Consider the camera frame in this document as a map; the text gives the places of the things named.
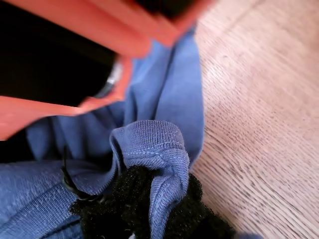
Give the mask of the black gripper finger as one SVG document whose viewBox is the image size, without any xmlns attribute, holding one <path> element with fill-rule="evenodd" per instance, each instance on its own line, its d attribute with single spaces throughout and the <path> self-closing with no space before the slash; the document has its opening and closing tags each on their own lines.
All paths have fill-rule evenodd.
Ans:
<svg viewBox="0 0 319 239">
<path fill-rule="evenodd" d="M 149 239 L 150 191 L 156 171 L 129 167 L 111 194 L 76 200 L 69 208 L 80 217 L 85 239 Z"/>
<path fill-rule="evenodd" d="M 165 239 L 232 239 L 234 228 L 202 201 L 202 185 L 189 175 L 187 194 L 170 212 Z"/>
</svg>

